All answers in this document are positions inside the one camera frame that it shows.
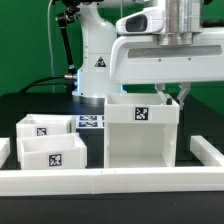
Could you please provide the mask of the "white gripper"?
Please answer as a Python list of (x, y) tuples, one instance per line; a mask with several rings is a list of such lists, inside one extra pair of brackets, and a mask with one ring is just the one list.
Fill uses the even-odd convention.
[(150, 6), (116, 23), (110, 78), (121, 84), (156, 84), (163, 105), (165, 84), (180, 83), (180, 109), (191, 82), (224, 80), (224, 27), (203, 28), (199, 6)]

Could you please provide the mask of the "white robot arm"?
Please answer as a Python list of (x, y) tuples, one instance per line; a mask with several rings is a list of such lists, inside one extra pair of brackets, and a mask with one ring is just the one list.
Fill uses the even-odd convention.
[(123, 84), (224, 81), (224, 21), (203, 21), (213, 0), (56, 0), (74, 96), (97, 102)]

